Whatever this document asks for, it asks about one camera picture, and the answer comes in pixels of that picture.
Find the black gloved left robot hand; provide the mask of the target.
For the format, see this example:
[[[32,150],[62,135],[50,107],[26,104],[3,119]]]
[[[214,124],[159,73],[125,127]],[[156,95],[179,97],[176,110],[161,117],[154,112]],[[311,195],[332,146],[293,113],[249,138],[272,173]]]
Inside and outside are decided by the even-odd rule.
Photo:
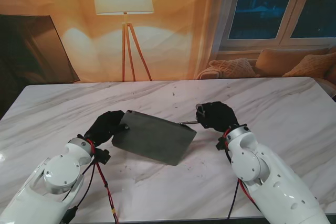
[[[90,140],[95,147],[107,142],[115,134],[128,130],[126,124],[122,124],[121,120],[125,113],[119,111],[108,111],[100,115],[84,134],[85,140]]]

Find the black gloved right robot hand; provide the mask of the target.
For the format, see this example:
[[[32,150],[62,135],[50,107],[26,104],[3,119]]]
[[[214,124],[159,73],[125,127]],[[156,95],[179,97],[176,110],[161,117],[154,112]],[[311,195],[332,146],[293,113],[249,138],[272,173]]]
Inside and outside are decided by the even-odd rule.
[[[233,109],[219,101],[197,105],[196,119],[205,129],[222,133],[239,126]]]

